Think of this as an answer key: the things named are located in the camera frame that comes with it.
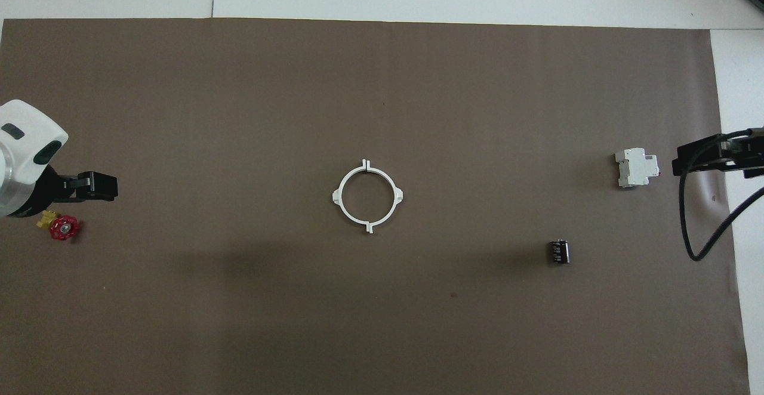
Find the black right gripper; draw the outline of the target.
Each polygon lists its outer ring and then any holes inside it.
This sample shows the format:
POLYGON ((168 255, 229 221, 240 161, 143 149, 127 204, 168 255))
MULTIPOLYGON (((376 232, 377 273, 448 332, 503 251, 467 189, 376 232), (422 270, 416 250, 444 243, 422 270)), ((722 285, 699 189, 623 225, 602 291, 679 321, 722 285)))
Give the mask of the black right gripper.
POLYGON ((676 148, 672 175, 683 172, 742 171, 744 178, 764 175, 763 128, 749 128, 736 133, 714 134, 676 148))

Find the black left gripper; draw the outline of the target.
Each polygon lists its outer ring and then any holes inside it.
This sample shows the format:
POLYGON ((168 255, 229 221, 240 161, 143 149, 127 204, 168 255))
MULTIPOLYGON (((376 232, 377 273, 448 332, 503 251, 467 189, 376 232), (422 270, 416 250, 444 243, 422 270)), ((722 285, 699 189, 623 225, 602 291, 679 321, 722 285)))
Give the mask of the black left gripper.
POLYGON ((79 201, 114 201, 118 197, 118 179, 95 171, 72 175, 60 175, 52 167, 46 167, 33 190, 21 206, 21 217, 27 218, 46 210, 57 200, 69 199, 74 188, 68 182, 76 180, 76 198, 79 201))

